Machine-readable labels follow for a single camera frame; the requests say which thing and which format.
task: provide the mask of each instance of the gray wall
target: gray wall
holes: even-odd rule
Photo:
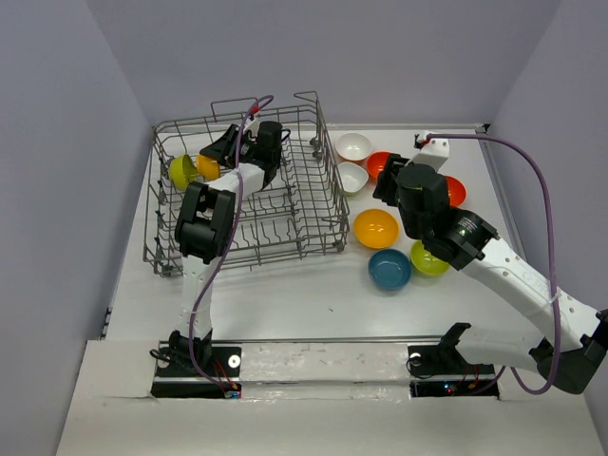
[[[144,112],[320,92],[331,123],[487,122],[558,0],[87,0]]]
[[[560,285],[598,309],[608,308],[606,17],[606,0],[562,2],[491,128],[538,160],[554,207]],[[540,188],[523,160],[495,152],[528,260],[546,271]],[[587,402],[606,449],[607,381],[605,361]]]
[[[54,454],[99,335],[148,136],[82,0],[0,13],[0,453]]]

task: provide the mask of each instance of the blue bowl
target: blue bowl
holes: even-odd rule
[[[383,290],[395,291],[406,286],[411,279],[408,257],[394,249],[380,250],[368,263],[371,279]]]

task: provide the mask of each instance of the bowl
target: bowl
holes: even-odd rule
[[[451,176],[446,176],[447,195],[449,196],[450,206],[460,206],[466,200],[465,185]]]
[[[204,155],[197,155],[197,171],[206,181],[214,181],[219,178],[219,164]]]
[[[186,191],[190,182],[196,180],[197,175],[197,168],[187,154],[177,157],[169,163],[169,179],[173,182],[175,188],[182,192]]]
[[[374,152],[368,158],[367,168],[368,173],[374,181],[378,180],[378,176],[384,169],[387,160],[389,159],[390,152]]]
[[[422,240],[417,240],[409,251],[411,264],[426,276],[441,276],[449,269],[449,264],[433,256],[425,249]]]
[[[342,161],[338,164],[338,172],[346,195],[356,194],[368,182],[368,172],[350,161]]]
[[[386,249],[399,237],[395,217],[382,209],[368,209],[354,220],[354,235],[366,247]]]
[[[371,142],[359,133],[342,135],[335,144],[338,155],[349,162],[361,162],[371,154]]]
[[[371,256],[368,272],[378,288],[400,290],[411,279],[411,263],[408,257],[398,250],[384,249]]]

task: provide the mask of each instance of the wire dish rack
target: wire dish rack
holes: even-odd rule
[[[279,172],[265,189],[242,203],[240,222],[223,268],[260,266],[344,250],[349,205],[344,197],[332,143],[316,92],[294,94],[298,104],[259,112],[292,133],[283,144]],[[196,156],[230,124],[240,124],[256,98],[211,103],[210,116],[163,122],[154,128],[148,163],[143,261],[161,276],[181,274],[174,230],[183,200],[169,179],[170,162]],[[242,110],[219,113],[229,106]],[[221,174],[228,172],[222,169]]]

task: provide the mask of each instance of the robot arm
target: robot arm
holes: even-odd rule
[[[448,152],[448,144],[437,141],[417,138],[421,150],[411,161],[390,156],[374,197],[399,208],[410,238],[421,239],[434,256],[490,288],[538,330],[489,332],[457,323],[434,350],[425,350],[420,372],[428,375],[468,364],[500,364],[538,371],[547,378],[554,355],[549,282],[517,256],[489,223],[473,212],[449,206],[447,181],[437,173],[447,159],[437,154]],[[561,291],[558,297],[564,305],[555,386],[581,393],[608,349],[608,313],[597,313]]]
[[[209,183],[192,182],[186,188],[175,229],[175,239],[182,254],[183,288],[180,319],[169,336],[172,355],[189,358],[188,335],[193,303],[230,248],[228,241],[234,225],[238,176],[242,179],[243,199],[266,187],[280,165],[282,142],[289,136],[287,133],[282,137],[284,132],[280,123],[260,123],[253,119],[243,134],[238,169]],[[221,138],[203,148],[201,155],[234,168],[237,134],[237,126],[231,125]],[[210,283],[196,311],[193,326],[194,352],[202,367],[206,366],[212,354],[212,290],[213,283]]]

